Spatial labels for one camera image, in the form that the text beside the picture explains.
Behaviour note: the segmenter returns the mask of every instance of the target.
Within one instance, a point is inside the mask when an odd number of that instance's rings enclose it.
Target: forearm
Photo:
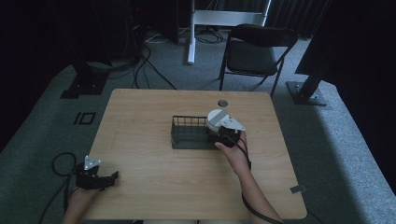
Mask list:
[[[62,224],[78,224],[80,220],[80,215],[67,212],[64,214],[64,220]]]
[[[251,172],[244,172],[242,175],[239,175],[238,178],[241,183],[242,193],[248,204],[254,210],[274,220],[282,221],[279,214],[265,198],[262,190],[260,189]],[[250,212],[249,216],[251,223],[253,224],[267,223],[266,221],[253,215]]]

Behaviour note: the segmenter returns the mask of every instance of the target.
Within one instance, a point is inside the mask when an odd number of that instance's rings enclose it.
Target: black chair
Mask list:
[[[225,74],[262,77],[260,85],[269,76],[276,74],[276,80],[271,90],[272,97],[285,62],[285,56],[297,40],[298,35],[290,29],[251,24],[235,26],[227,38],[219,73],[219,90],[222,90]],[[274,53],[274,47],[285,47],[282,48],[284,51],[278,59]]]

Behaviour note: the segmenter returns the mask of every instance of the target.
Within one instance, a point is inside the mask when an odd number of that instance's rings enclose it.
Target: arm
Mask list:
[[[93,202],[99,189],[76,189],[70,196],[69,206],[64,214],[63,224],[78,224]]]
[[[238,145],[241,146],[244,150],[246,150],[246,141],[246,134],[245,132],[242,132],[241,138],[238,141]],[[240,148],[238,148],[237,146],[229,148],[219,142],[217,142],[215,145],[219,150],[224,153],[225,157],[233,168],[233,171],[238,176],[239,182],[241,184],[242,194],[245,196],[245,199],[250,204],[250,206],[254,208],[257,212],[282,222],[279,214],[265,198],[262,190],[254,179],[254,176],[250,172],[248,168],[248,161]],[[268,223],[261,218],[256,217],[250,212],[249,216],[251,223],[253,224]]]

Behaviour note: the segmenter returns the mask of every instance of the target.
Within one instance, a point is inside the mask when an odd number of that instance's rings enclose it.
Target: stand base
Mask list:
[[[106,85],[109,73],[95,75],[89,84],[81,84],[80,77],[77,75],[73,80],[69,90],[62,93],[61,99],[77,99],[80,95],[100,95]]]
[[[304,85],[303,82],[288,81],[286,82],[290,91],[293,102],[297,105],[321,105],[326,106],[328,103],[323,99],[319,89],[316,89],[314,94],[308,99],[302,99],[298,96],[300,88]]]

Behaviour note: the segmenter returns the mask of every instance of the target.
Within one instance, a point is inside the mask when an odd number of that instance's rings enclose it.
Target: white object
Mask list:
[[[267,1],[263,12],[195,10],[195,0],[191,0],[191,37],[188,64],[195,61],[195,25],[236,26],[242,23],[264,26],[271,0]]]
[[[85,156],[84,170],[89,170],[92,167],[99,165],[100,162],[101,160],[91,159],[89,156]]]
[[[238,120],[229,116],[225,110],[215,109],[209,112],[206,121],[207,127],[217,133],[221,126],[228,129],[244,131],[245,127]]]

